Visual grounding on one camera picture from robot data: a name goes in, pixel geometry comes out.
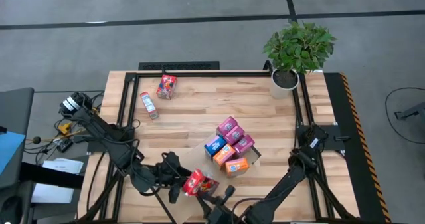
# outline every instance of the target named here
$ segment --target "stack of boxes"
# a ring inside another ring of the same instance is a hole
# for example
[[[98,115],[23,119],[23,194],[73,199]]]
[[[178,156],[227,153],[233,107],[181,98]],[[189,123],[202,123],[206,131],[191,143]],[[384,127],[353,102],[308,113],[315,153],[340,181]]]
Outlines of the stack of boxes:
[[[205,144],[205,154],[224,169],[228,177],[244,174],[249,163],[243,154],[254,145],[254,140],[238,125],[238,122],[228,117],[217,128],[217,136]]]

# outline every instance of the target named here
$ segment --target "black mat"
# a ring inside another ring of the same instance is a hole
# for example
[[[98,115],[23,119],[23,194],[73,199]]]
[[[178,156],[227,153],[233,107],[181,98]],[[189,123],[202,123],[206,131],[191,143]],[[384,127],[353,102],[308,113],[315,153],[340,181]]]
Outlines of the black mat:
[[[383,207],[381,206],[380,197],[377,195],[367,157],[362,148],[341,75],[339,73],[325,73],[325,80],[341,135],[350,136],[351,138],[344,142],[345,159],[360,217],[365,221],[384,223],[386,219]]]
[[[139,70],[220,70],[220,62],[141,62],[139,63]]]

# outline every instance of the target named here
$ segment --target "red snack box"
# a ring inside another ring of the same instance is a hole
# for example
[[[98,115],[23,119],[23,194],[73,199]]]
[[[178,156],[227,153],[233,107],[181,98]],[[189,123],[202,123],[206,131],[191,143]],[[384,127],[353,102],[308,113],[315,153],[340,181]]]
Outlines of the red snack box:
[[[147,110],[147,113],[149,114],[149,117],[151,117],[151,119],[158,118],[159,113],[157,109],[155,108],[155,106],[153,105],[152,99],[149,96],[149,94],[147,92],[142,92],[140,94],[140,98],[143,101],[143,104],[145,105],[145,108]]]
[[[158,98],[170,100],[173,97],[174,89],[177,84],[177,78],[170,75],[163,75],[161,83],[157,89]]]
[[[199,186],[198,195],[207,194],[207,195],[213,195],[215,190],[217,190],[218,185],[220,183],[218,181],[215,181],[211,178],[206,177],[204,179],[204,182]]]
[[[187,179],[185,184],[183,185],[183,192],[186,196],[196,195],[199,187],[204,182],[205,176],[199,169],[195,169],[195,171],[191,174],[191,176]]]
[[[237,143],[242,136],[245,134],[245,131],[239,126],[236,125],[226,136],[224,139],[230,145]]]
[[[239,142],[237,142],[235,145],[233,145],[233,148],[236,150],[236,155],[240,157],[242,154],[244,154],[246,151],[248,151],[252,145],[254,145],[255,142],[249,136],[249,134],[243,136]]]
[[[222,124],[218,125],[217,134],[226,136],[236,125],[238,125],[238,122],[234,118],[228,117]]]
[[[235,177],[244,174],[250,167],[246,158],[239,158],[226,162],[226,173],[228,177]]]
[[[230,144],[224,145],[224,147],[214,155],[214,163],[222,168],[224,163],[232,158],[232,156],[236,153]]]

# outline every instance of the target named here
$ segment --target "potted plant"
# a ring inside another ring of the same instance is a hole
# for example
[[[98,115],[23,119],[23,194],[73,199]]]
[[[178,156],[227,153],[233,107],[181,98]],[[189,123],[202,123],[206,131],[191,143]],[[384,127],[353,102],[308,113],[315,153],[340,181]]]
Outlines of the potted plant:
[[[329,30],[313,23],[292,22],[288,29],[275,32],[264,45],[263,53],[272,59],[272,87],[274,98],[285,98],[299,84],[298,74],[323,68],[336,40]]]

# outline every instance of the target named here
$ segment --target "wooden tabletop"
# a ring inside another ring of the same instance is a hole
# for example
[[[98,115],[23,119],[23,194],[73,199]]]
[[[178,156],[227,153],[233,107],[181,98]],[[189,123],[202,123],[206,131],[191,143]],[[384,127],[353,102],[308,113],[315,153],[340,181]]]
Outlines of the wooden tabletop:
[[[125,73],[113,71],[108,77],[100,115],[109,123],[115,123],[117,119]],[[306,80],[315,121],[318,124],[334,123],[333,109],[323,74],[306,75]],[[161,153],[170,150],[184,156],[208,138],[223,120],[233,116],[254,138],[255,146],[262,156],[253,171],[230,181],[236,187],[236,192],[226,205],[231,208],[238,200],[264,197],[285,175],[289,152],[294,145],[296,112],[292,96],[276,100],[269,95],[270,78],[178,78],[172,100],[156,96],[159,81],[160,78],[141,78],[139,83],[138,92],[149,92],[160,114],[158,119],[151,120],[142,101],[137,99],[135,118],[141,121],[141,126],[136,130],[136,137],[141,139],[139,149],[145,155],[143,163],[161,162]],[[298,91],[305,116],[300,87]],[[125,116],[128,115],[129,100],[130,96],[127,98]],[[359,216],[345,160],[333,151],[324,151],[322,155],[330,189],[350,213]],[[88,161],[78,203],[80,216],[86,212],[88,189],[99,157],[100,154],[92,154]],[[90,206],[104,188],[108,162],[108,156],[105,155],[94,179]],[[322,216],[326,217],[323,194],[320,188],[318,191]],[[112,214],[114,196],[113,191],[108,202],[107,217]],[[241,214],[249,205],[252,205],[252,202],[239,205],[236,214]],[[275,221],[315,219],[306,180],[285,199],[275,212],[274,218]],[[126,177],[118,221],[166,222],[169,219],[154,197],[141,196],[131,185],[129,177]],[[202,221],[202,213],[194,213],[188,221]]]

